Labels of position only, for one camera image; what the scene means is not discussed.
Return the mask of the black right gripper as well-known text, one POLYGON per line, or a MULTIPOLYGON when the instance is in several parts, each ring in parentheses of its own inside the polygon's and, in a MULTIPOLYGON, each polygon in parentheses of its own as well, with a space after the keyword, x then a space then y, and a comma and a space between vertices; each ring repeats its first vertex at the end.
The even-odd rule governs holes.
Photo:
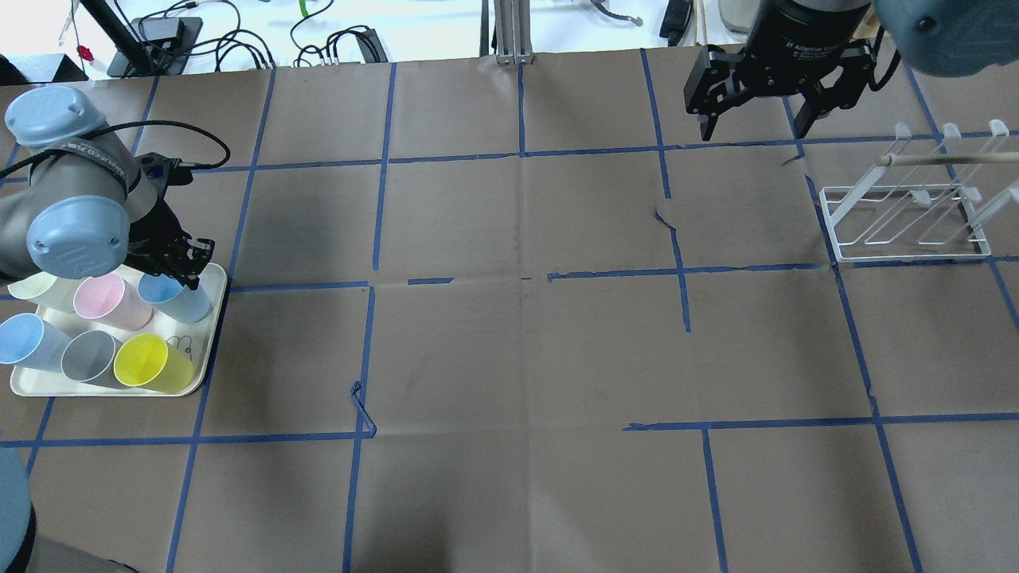
POLYGON ((758 96, 804 102, 793 121, 805 138, 834 109, 850 109, 873 79, 871 45, 853 40, 869 1, 763 1, 739 53, 700 48, 685 81, 685 111, 695 115, 700 138, 711 140, 718 117, 758 96))

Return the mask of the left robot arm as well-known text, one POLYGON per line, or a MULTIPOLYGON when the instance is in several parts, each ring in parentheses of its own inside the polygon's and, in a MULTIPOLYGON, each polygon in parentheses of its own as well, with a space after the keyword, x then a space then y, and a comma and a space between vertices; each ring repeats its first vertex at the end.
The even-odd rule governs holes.
POLYGON ((98 277, 127 266, 196 290, 214 240, 187 233, 166 200, 192 183, 199 163, 135 156, 79 90, 33 88, 11 102, 5 126, 32 152, 3 170, 28 170, 28 186, 2 199, 3 284, 37 273, 98 277))

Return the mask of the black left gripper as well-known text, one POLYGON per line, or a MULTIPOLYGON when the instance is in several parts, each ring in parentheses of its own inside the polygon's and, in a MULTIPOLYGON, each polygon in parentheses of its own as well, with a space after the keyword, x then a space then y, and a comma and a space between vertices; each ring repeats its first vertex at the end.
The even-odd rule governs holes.
POLYGON ((197 290, 200 275, 215 251, 215 240, 192 238, 163 199, 130 225, 124 264, 146 275, 176 275, 182 287, 197 290))

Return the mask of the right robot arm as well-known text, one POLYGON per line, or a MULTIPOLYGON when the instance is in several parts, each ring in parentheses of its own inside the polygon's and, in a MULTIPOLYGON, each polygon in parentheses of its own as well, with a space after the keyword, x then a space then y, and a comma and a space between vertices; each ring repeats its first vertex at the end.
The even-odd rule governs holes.
POLYGON ((706 45, 684 86, 685 109, 710 140, 718 117, 759 97, 801 95, 797 138, 877 92, 901 62, 924 75, 971 76, 1017 59, 1015 1, 764 1, 739 52, 706 45), (876 74, 880 40, 856 37, 872 10, 895 53, 876 74))

